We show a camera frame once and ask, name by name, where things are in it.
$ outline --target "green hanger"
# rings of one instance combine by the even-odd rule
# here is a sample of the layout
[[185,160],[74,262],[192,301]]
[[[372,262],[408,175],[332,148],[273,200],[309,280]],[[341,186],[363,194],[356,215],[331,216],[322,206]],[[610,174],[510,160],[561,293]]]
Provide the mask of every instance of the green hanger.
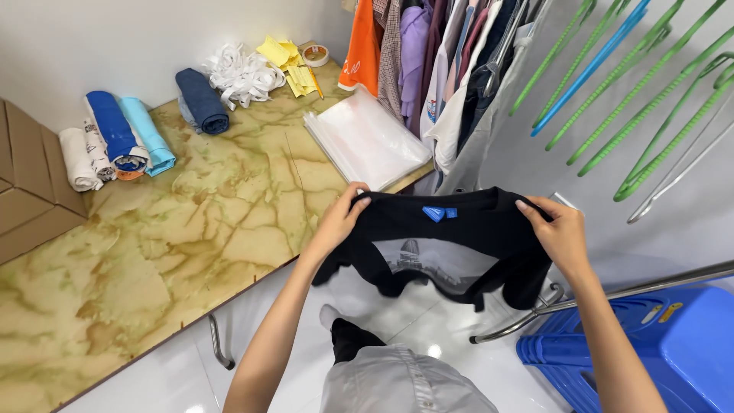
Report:
[[578,66],[581,64],[581,61],[586,58],[591,49],[599,41],[599,39],[601,39],[602,35],[611,26],[611,24],[614,23],[619,14],[621,14],[630,4],[630,1],[631,0],[614,0],[611,6],[609,6],[609,9],[601,18],[599,24],[594,28],[594,31],[591,33],[589,39],[586,41],[586,44],[584,44],[584,47],[581,48],[581,52],[578,53],[576,58],[573,60],[573,63],[571,63],[571,67],[568,69],[568,72],[566,72],[566,75],[563,76],[561,84],[558,85],[556,90],[553,92],[553,95],[550,97],[550,99],[548,99],[548,102],[545,104],[545,108],[543,108],[543,110],[540,112],[540,115],[538,115],[538,118],[535,120],[535,123],[533,123],[533,127],[538,126],[538,123],[540,123],[540,121],[545,117],[548,111],[551,110],[551,107],[553,106],[553,104],[556,103],[556,99],[558,98],[558,95],[561,94],[561,91],[568,82],[568,79],[571,79],[573,72],[576,71],[576,68],[578,68]]
[[696,78],[695,82],[688,88],[686,94],[683,95],[683,97],[672,110],[672,112],[670,112],[670,115],[663,123],[663,126],[661,126],[660,130],[658,130],[658,133],[655,134],[653,140],[650,141],[650,144],[644,150],[644,153],[640,157],[639,161],[637,161],[637,164],[632,169],[630,174],[627,176],[627,179],[619,187],[617,193],[614,194],[615,202],[623,201],[628,196],[632,195],[637,190],[637,188],[645,181],[645,179],[647,179],[647,177],[650,176],[650,174],[653,173],[653,171],[655,171],[655,169],[665,160],[668,154],[670,154],[670,152],[675,149],[678,143],[680,143],[680,141],[683,140],[683,138],[686,137],[688,133],[690,133],[690,131],[696,126],[696,124],[701,121],[701,118],[703,118],[703,116],[705,116],[706,113],[711,110],[711,107],[713,107],[713,105],[722,97],[722,95],[724,95],[724,92],[726,92],[729,86],[734,85],[734,63],[732,63],[729,65],[729,67],[725,68],[722,71],[718,78],[716,78],[716,81],[713,83],[714,92],[698,109],[693,118],[691,118],[691,120],[686,123],[686,125],[680,130],[680,132],[678,132],[678,134],[675,135],[675,137],[670,141],[670,143],[668,143],[663,151],[658,154],[658,156],[647,163],[644,168],[641,168],[645,158],[647,157],[647,155],[650,154],[653,146],[655,146],[655,142],[663,134],[663,132],[665,132],[665,129],[675,117],[678,110],[683,106],[683,103],[685,103],[685,101],[690,97],[700,80],[706,77],[708,74],[711,73],[711,71],[718,68],[727,60],[734,60],[734,52],[729,51],[720,54],[716,59],[714,59],[706,66],[706,68]]
[[[594,133],[592,133],[592,135],[589,137],[589,139],[587,139],[586,142],[584,142],[584,144],[581,145],[581,147],[573,154],[573,156],[571,156],[570,159],[568,159],[568,161],[566,162],[566,165],[573,165],[573,163],[582,155],[582,153],[586,150],[586,148],[588,148],[594,142],[594,140],[602,132],[604,132],[604,129],[606,129],[606,127],[609,126],[609,124],[627,106],[627,104],[630,103],[630,101],[632,100],[632,98],[634,98],[637,95],[637,93],[655,76],[655,74],[666,63],[668,63],[668,60],[670,60],[673,56],[675,56],[690,41],[691,37],[693,37],[693,35],[698,31],[698,29],[700,29],[701,26],[703,26],[703,24],[712,16],[712,14],[714,14],[714,12],[716,12],[721,7],[721,5],[723,3],[725,3],[725,2],[726,2],[726,0],[716,0],[716,3],[714,3],[711,7],[708,8],[708,10],[706,10],[706,12],[696,21],[696,23],[693,26],[691,26],[691,28],[688,29],[688,31],[677,42],[675,42],[675,44],[673,45],[673,47],[671,47],[670,50],[668,50],[668,52],[666,52],[660,58],[660,60],[647,72],[647,74],[644,76],[644,78],[642,78],[642,80],[640,80],[637,83],[637,85],[635,85],[634,89],[632,89],[632,91],[630,91],[625,96],[625,98],[622,100],[622,102],[619,103],[619,105],[617,105],[617,108],[614,109],[614,111],[612,111],[612,113],[610,113],[609,116],[607,116],[607,118],[604,120],[604,122],[602,122],[601,125],[599,125],[599,127],[594,131]],[[677,86],[678,83],[680,83],[681,81],[683,81],[683,79],[685,79],[689,74],[691,74],[693,72],[693,70],[695,69],[696,66],[700,65],[701,63],[703,63],[712,53],[714,53],[716,51],[716,49],[723,44],[723,42],[725,42],[726,40],[729,39],[729,37],[731,37],[732,35],[734,35],[734,33],[730,34],[730,32],[727,32],[724,35],[722,35],[722,37],[719,38],[719,40],[717,40],[716,43],[714,43],[708,49],[706,49],[703,53],[701,53],[701,55],[699,55],[698,58],[696,58],[696,60],[694,61],[696,63],[696,65],[694,65],[693,67],[691,67],[691,71],[689,71],[687,73],[686,73],[686,70],[688,70],[688,68],[686,68],[686,70],[684,70],[683,73],[679,76],[680,79],[677,81],[677,83],[675,83],[675,86]],[[627,127],[630,126],[635,119],[637,119],[636,122],[635,122],[635,124],[634,124],[634,126],[636,126],[636,124],[638,124],[639,121],[642,120],[642,118],[644,118],[644,116],[640,117],[639,119],[637,117],[635,117],[632,121],[628,122],[627,126],[625,126],[625,129],[627,129]],[[614,143],[614,144],[612,144],[612,143],[613,143],[613,141],[615,139],[617,139],[619,137],[620,134],[621,134],[621,131],[618,132],[617,135],[615,135],[615,137],[612,140],[610,140],[609,143],[607,143],[607,146],[605,147],[605,149],[607,151],[610,151],[611,149],[613,149],[615,147],[615,145],[618,143],[618,141],[616,143]]]
[[[601,148],[596,155],[578,172],[578,176],[584,176],[586,175],[594,166],[596,166],[599,162],[601,162],[604,157],[611,152],[612,149],[614,149],[615,146],[617,146],[620,142],[622,142],[622,139],[627,137],[630,132],[632,132],[632,129],[634,129],[640,122],[642,122],[647,115],[650,114],[650,112],[653,111],[665,98],[678,86],[680,83],[686,79],[691,73],[693,73],[698,66],[700,66],[706,59],[712,55],[719,47],[721,47],[724,43],[727,42],[732,36],[734,36],[734,27],[727,30],[719,39],[714,42],[711,46],[709,46],[706,50],[704,50],[695,60],[690,62],[681,72],[680,74],[673,79],[663,90],[658,93],[652,100],[647,102],[647,105],[643,107],[642,109],[637,112],[637,114],[630,119],[627,124],[620,129],[619,132],[617,132],[616,135],[614,135],[607,143],[604,145],[603,148]],[[590,137],[582,146],[579,148],[575,154],[573,154],[573,157],[568,160],[567,165],[571,165],[573,161],[576,161],[577,158],[584,152],[584,149],[593,142],[594,140]]]
[[640,40],[639,43],[637,43],[637,46],[630,51],[630,53],[625,56],[624,59],[622,59],[621,62],[619,62],[619,65],[617,65],[614,70],[609,72],[609,75],[604,79],[603,82],[601,82],[601,85],[597,87],[597,89],[592,93],[589,98],[581,105],[581,107],[578,108],[576,113],[574,113],[571,118],[566,122],[565,125],[561,128],[560,131],[556,134],[556,136],[546,145],[545,150],[549,151],[552,149],[552,147],[555,146],[555,144],[563,137],[563,135],[568,131],[568,129],[573,125],[576,120],[581,116],[582,113],[586,109],[591,106],[596,99],[601,96],[602,93],[604,93],[609,87],[615,83],[620,77],[624,76],[625,73],[627,73],[631,68],[633,68],[635,65],[640,63],[647,55],[650,53],[651,50],[653,50],[655,47],[657,47],[660,43],[665,40],[668,35],[670,35],[670,32],[672,31],[672,26],[670,25],[670,20],[675,16],[675,13],[680,9],[680,6],[683,5],[684,0],[677,0],[675,4],[673,4],[665,14],[660,17],[657,23],[650,29],[649,32]]
[[[574,36],[576,36],[576,33],[578,33],[578,30],[581,28],[581,26],[584,25],[587,18],[592,14],[594,11],[594,8],[596,7],[597,0],[584,0],[584,2],[581,4],[581,6],[576,10],[576,14],[571,19],[571,22],[568,23],[568,26],[566,26],[566,29],[561,34],[561,37],[558,38],[556,41],[556,44],[553,45],[552,48],[550,48],[550,51],[548,52],[548,55],[543,60],[543,63],[540,64],[538,67],[538,70],[535,71],[535,74],[530,78],[530,82],[525,86],[525,89],[523,89],[522,92],[520,92],[520,95],[517,97],[517,100],[515,101],[515,105],[512,107],[512,109],[509,112],[509,115],[514,115],[517,108],[520,107],[520,105],[523,103],[523,100],[525,100],[525,97],[527,97],[528,93],[530,93],[530,89],[532,89],[533,86],[535,86],[535,83],[540,79],[540,77],[544,74],[546,69],[548,69],[548,66],[553,63],[553,61],[558,57],[558,55],[561,53],[564,47],[568,44],[568,42],[573,39]],[[576,25],[576,21],[578,19],[581,19],[581,21],[578,22],[578,25]]]

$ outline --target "foot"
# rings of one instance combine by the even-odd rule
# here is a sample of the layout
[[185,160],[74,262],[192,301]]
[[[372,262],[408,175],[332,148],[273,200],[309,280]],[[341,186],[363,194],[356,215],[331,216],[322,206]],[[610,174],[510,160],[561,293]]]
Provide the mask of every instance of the foot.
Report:
[[321,325],[325,329],[331,331],[331,325],[337,318],[344,318],[344,316],[342,316],[341,313],[331,305],[324,304],[319,312],[319,321],[321,321]]

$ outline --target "black t-shirt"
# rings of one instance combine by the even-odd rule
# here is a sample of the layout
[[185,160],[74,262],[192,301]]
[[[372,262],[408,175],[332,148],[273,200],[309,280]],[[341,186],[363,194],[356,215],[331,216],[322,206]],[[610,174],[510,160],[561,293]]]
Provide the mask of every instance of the black t-shirt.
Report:
[[430,279],[448,299],[474,304],[476,311],[484,310],[482,293],[503,284],[512,308],[535,305],[551,259],[515,201],[547,221],[551,217],[523,196],[497,187],[448,196],[364,193],[352,205],[367,196],[372,202],[313,285],[327,282],[340,266],[354,265],[388,297],[399,296],[410,281]]

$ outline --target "marble pattern table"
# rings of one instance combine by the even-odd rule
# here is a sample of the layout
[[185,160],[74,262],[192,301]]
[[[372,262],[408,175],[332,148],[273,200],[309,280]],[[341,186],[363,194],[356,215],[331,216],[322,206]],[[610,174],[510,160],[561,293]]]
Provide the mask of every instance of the marble pattern table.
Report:
[[297,256],[346,187],[302,113],[350,93],[314,72],[326,99],[279,88],[217,136],[154,109],[176,166],[87,193],[87,223],[0,266],[3,412],[57,408]]

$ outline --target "hand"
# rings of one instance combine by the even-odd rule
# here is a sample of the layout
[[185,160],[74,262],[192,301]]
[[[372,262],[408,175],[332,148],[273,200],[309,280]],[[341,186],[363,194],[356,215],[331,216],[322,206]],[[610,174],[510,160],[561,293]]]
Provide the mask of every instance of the hand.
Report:
[[324,258],[352,232],[357,223],[357,217],[371,201],[370,198],[363,198],[350,211],[349,207],[352,205],[352,199],[357,196],[357,190],[369,191],[369,187],[364,182],[349,184],[344,193],[326,208],[324,216],[321,217],[319,229],[306,247],[307,250]]
[[546,222],[534,208],[519,200],[515,202],[533,225],[535,236],[561,273],[567,279],[593,274],[589,271],[591,265],[586,254],[584,214],[546,197],[529,196],[527,199],[553,218],[552,222]]

